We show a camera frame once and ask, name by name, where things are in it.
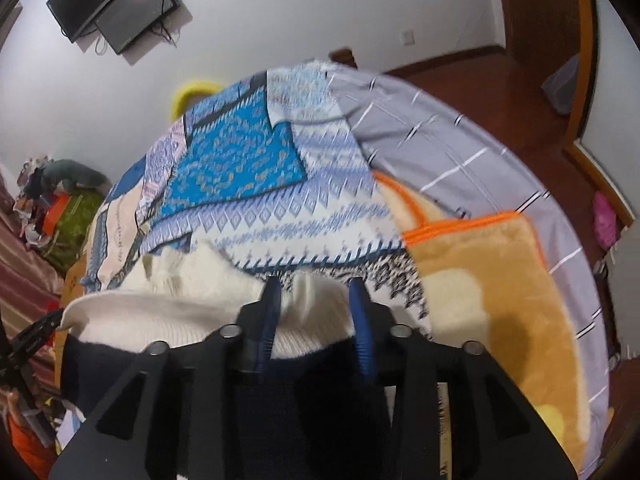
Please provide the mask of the cream and navy knit sweater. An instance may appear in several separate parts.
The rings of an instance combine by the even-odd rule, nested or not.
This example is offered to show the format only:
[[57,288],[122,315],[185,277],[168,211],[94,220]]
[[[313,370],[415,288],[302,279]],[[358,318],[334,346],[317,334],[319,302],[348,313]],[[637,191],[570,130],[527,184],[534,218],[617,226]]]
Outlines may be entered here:
[[[72,302],[63,315],[64,350],[70,339],[132,353],[156,340],[196,344],[257,301],[270,278],[281,286],[280,318],[264,376],[236,392],[240,470],[230,479],[392,478],[392,386],[364,381],[349,309],[348,285],[359,276],[340,281],[298,270],[283,283],[247,274],[208,246],[166,249],[138,261],[122,286]],[[413,325],[406,310],[383,306]],[[63,396],[87,419],[83,409],[101,395],[66,385],[64,362]]]

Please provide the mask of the striped maroon curtain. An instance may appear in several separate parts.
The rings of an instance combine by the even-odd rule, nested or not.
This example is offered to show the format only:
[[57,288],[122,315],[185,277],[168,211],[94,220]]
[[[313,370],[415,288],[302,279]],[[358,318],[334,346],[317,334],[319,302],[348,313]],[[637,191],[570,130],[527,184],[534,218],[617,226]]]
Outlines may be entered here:
[[28,250],[20,234],[14,200],[1,179],[0,294],[1,319],[13,338],[48,313],[60,300],[63,281],[40,255]]

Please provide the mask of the green patterned storage bag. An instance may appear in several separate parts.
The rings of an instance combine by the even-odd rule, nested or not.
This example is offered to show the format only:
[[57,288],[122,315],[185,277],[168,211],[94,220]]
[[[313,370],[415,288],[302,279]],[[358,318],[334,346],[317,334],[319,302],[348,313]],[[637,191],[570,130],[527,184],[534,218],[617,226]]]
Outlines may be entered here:
[[47,245],[40,250],[40,256],[58,271],[65,274],[79,259],[89,226],[103,202],[96,191],[76,190],[70,196],[64,214],[49,237]]

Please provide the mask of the orange box on pile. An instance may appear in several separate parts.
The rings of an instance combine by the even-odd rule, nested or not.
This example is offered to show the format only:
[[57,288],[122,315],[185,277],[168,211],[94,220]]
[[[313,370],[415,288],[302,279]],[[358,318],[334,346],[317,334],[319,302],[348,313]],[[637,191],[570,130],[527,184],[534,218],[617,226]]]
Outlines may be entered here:
[[70,196],[66,193],[61,193],[55,197],[55,200],[51,207],[47,210],[43,218],[43,233],[47,236],[52,236],[55,231],[55,227],[60,221],[62,214],[70,202]]

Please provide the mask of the orange plush blanket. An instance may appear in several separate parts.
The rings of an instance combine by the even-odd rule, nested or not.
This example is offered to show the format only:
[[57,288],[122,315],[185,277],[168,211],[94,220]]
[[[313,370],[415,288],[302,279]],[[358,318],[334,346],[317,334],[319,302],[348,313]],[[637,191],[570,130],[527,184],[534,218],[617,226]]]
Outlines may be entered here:
[[514,211],[448,219],[396,180],[374,177],[416,264],[434,341],[484,344],[580,468],[590,436],[586,378],[533,226]]

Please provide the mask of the grey striped bed sheet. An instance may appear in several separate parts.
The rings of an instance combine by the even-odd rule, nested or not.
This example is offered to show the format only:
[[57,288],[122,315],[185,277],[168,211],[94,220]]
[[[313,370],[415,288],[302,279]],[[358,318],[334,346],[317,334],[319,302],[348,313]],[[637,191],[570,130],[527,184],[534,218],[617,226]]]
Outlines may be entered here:
[[460,218],[515,210],[533,223],[575,327],[586,375],[589,440],[578,476],[588,478],[600,463],[608,426],[608,350],[596,283],[570,220],[518,156],[434,96],[398,78],[340,64],[329,67],[328,79],[373,169]]

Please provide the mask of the pink plastic slipper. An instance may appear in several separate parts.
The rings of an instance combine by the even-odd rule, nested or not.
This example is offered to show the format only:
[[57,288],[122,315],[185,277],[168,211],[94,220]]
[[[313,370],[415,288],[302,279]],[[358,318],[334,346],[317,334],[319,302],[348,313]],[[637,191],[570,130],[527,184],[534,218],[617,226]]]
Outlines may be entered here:
[[593,233],[598,245],[607,252],[618,240],[617,216],[602,192],[593,196]]

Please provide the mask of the blue patchwork bed cover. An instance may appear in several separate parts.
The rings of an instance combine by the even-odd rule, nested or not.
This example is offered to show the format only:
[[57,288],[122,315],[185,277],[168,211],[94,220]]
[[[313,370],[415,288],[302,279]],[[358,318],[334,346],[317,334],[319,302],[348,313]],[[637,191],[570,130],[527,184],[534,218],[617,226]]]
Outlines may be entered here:
[[96,213],[82,286],[124,284],[143,256],[212,248],[258,278],[359,276],[421,330],[427,306],[381,185],[332,86],[337,65],[266,70],[187,110]]

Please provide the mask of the yellow curved foam tube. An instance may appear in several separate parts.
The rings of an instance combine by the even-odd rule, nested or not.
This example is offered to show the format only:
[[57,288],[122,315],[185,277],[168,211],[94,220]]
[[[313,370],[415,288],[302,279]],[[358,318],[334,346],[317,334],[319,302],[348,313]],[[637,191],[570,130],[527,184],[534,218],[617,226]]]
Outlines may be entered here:
[[171,98],[170,121],[178,120],[190,107],[221,92],[222,84],[207,80],[191,80],[178,88]]

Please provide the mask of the small black monitor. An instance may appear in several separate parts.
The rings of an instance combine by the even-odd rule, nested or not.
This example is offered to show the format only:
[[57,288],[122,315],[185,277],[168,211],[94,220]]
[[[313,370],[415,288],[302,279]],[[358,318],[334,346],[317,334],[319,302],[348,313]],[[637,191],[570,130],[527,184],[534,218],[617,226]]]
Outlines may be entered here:
[[96,18],[96,28],[116,54],[179,7],[179,0],[112,0]]

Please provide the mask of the wooden bed post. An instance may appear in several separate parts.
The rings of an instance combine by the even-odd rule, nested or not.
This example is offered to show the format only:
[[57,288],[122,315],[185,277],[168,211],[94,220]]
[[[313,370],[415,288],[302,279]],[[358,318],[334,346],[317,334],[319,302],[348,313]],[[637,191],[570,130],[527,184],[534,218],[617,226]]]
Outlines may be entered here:
[[338,64],[342,64],[351,68],[358,68],[354,54],[349,48],[341,48],[329,53],[329,59]]

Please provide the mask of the white wall socket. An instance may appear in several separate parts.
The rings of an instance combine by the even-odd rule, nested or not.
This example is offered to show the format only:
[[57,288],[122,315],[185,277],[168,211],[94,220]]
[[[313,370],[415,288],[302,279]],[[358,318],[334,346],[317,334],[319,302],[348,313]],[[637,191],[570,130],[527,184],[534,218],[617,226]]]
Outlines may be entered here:
[[410,47],[416,43],[416,40],[414,39],[414,32],[412,29],[408,29],[402,32],[400,35],[400,38],[401,38],[401,44],[404,47]]

